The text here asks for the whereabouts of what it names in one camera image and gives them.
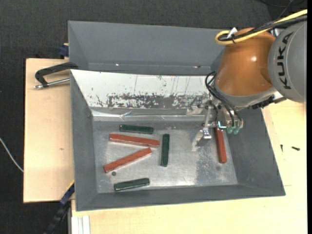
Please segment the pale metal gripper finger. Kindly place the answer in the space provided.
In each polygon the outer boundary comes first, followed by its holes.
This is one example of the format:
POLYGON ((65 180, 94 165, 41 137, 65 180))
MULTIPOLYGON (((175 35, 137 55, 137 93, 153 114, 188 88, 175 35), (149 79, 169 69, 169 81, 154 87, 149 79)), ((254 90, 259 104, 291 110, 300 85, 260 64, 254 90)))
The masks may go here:
POLYGON ((186 116, 191 117, 195 115, 199 115, 202 113, 204 108, 204 103, 191 103, 190 107, 186 111, 186 116))
POLYGON ((212 136, 208 128, 199 130, 192 141, 192 151, 197 152, 200 148, 205 147, 211 139, 212 136))

